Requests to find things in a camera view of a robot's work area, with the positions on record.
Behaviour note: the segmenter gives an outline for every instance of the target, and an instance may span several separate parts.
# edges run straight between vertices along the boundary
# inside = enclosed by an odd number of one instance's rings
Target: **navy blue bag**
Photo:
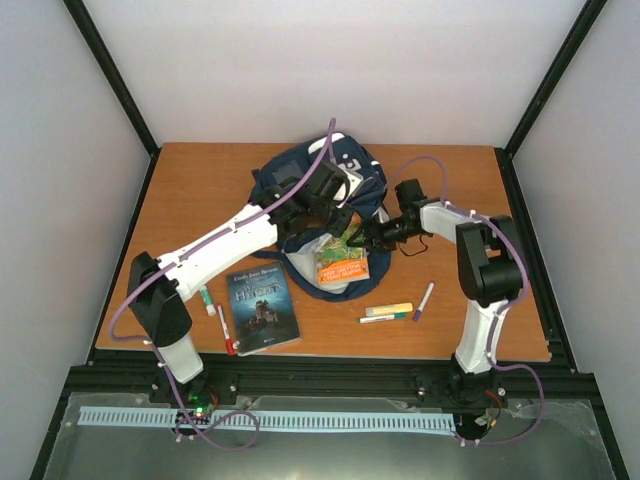
[[[340,168],[361,175],[363,178],[363,183],[355,196],[349,199],[348,204],[361,218],[370,218],[381,209],[385,195],[384,186],[387,183],[387,179],[380,167],[380,163],[352,137],[334,133],[332,138],[334,139],[333,150],[336,164]],[[249,201],[253,201],[265,188],[277,185],[289,177],[302,177],[320,150],[320,148],[317,148],[316,151],[310,154],[309,147],[312,145],[321,147],[322,143],[322,138],[310,140],[272,158],[261,170],[254,170],[252,173],[256,184],[251,191]],[[307,243],[325,233],[327,232],[324,228],[309,228],[299,235],[278,239],[276,244],[278,247],[277,252],[263,250],[255,252],[253,256],[280,260],[285,265],[293,281],[314,298],[329,302],[342,302],[361,297],[373,290],[391,266],[391,252],[369,252],[367,261],[369,263],[370,278],[349,283],[341,293],[317,288],[297,270],[286,254],[298,252]]]

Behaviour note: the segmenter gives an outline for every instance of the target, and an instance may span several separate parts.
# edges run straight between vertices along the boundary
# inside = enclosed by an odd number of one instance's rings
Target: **orange book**
[[[316,271],[320,285],[355,282],[369,278],[369,263],[365,249],[347,246],[347,239],[358,229],[359,222],[360,220],[356,218],[340,238],[331,237],[316,252]]]

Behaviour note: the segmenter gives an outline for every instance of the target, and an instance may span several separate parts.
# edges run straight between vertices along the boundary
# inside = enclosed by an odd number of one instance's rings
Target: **book cover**
[[[231,314],[239,342],[248,355],[300,338],[298,321],[280,262],[227,275]]]
[[[348,247],[347,240],[360,226],[360,220],[354,215],[354,221],[339,237],[331,237],[316,252],[316,271],[320,285],[355,282],[369,278],[369,264],[364,248]]]

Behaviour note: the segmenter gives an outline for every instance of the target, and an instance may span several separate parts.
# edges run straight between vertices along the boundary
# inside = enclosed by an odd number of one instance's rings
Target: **wooden tabletop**
[[[126,296],[131,259],[146,250],[156,257],[186,245],[229,220],[246,204],[253,185],[251,170],[290,147],[283,144],[169,143],[162,149],[131,243],[119,273],[96,347],[144,349],[141,343],[114,343],[108,324]],[[487,215],[509,213],[493,149],[474,146],[369,145],[387,177],[417,155],[440,157],[449,172],[449,199]],[[441,176],[437,166],[416,163],[401,179],[418,178],[428,196],[437,196]],[[399,213],[393,195],[386,201],[391,215]],[[394,252],[391,268],[368,295],[343,303],[328,303],[305,294],[288,279],[302,340],[268,353],[344,357],[449,358],[460,342],[466,298],[457,278],[455,246],[442,238],[428,239],[429,250],[407,258]],[[417,249],[412,239],[406,249]],[[230,312],[226,274],[267,263],[245,258],[212,279],[214,302]],[[366,307],[412,302],[417,305],[429,281],[435,281],[419,322],[410,319],[359,324]],[[218,318],[209,317],[199,296],[187,303],[193,319],[191,335],[201,352],[224,352]],[[143,333],[130,310],[117,326],[120,335]],[[549,353],[538,312],[530,295],[507,316],[498,347],[502,360],[548,361]]]

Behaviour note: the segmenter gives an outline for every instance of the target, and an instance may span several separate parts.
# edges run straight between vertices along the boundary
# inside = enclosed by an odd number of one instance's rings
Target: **white cable carrier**
[[[206,428],[234,410],[216,410],[202,422]],[[264,432],[296,433],[428,433],[453,435],[453,415],[447,413],[360,413],[360,412],[288,412],[251,411]],[[181,418],[175,408],[80,407],[80,426],[174,428]],[[191,428],[188,424],[180,428]],[[215,427],[221,430],[255,430],[246,415],[233,415]]]

